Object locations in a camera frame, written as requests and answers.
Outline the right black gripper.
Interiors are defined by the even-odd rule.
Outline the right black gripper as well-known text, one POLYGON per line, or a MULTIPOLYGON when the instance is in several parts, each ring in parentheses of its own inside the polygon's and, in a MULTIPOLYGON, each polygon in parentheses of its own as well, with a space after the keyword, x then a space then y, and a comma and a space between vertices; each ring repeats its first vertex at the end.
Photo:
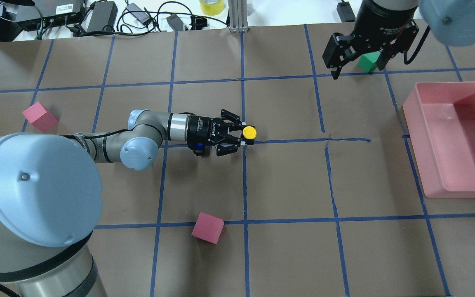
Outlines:
POLYGON ((376 67, 384 70, 391 58, 406 54, 419 27, 413 20, 417 0, 364 0, 361 3, 353 31, 349 35, 333 33, 322 59, 337 80, 343 67, 365 53, 380 52, 376 67))

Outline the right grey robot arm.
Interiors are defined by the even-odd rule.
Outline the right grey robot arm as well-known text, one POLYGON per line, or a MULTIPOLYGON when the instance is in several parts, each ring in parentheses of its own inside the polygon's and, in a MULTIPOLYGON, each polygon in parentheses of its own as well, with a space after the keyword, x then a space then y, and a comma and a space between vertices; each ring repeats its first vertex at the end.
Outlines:
POLYGON ((322 59, 332 77, 366 53, 379 52, 377 68, 403 54, 418 55, 429 33, 446 46, 475 44, 475 0, 364 0, 349 35, 333 33, 322 59))

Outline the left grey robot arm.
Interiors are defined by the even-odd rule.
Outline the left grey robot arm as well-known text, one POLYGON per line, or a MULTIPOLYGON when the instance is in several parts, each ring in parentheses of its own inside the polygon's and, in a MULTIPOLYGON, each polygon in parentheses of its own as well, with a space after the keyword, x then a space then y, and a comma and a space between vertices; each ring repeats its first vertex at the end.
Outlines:
POLYGON ((197 156, 253 145, 257 131, 225 109, 219 117, 133 110, 126 129, 0 137, 0 292, 10 297, 105 297, 87 242, 103 200, 96 165, 153 165, 165 141, 197 156))

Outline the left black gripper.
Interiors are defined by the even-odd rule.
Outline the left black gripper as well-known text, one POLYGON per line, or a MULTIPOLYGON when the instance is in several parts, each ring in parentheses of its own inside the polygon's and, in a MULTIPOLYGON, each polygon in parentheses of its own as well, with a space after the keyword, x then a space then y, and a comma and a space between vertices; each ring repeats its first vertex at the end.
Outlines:
POLYGON ((238 151, 241 146, 254 145, 254 139, 235 137, 231 132, 241 132, 247 126, 235 113, 221 110, 219 117, 187 115, 187 146, 196 156, 207 156, 215 147, 217 156, 238 151))

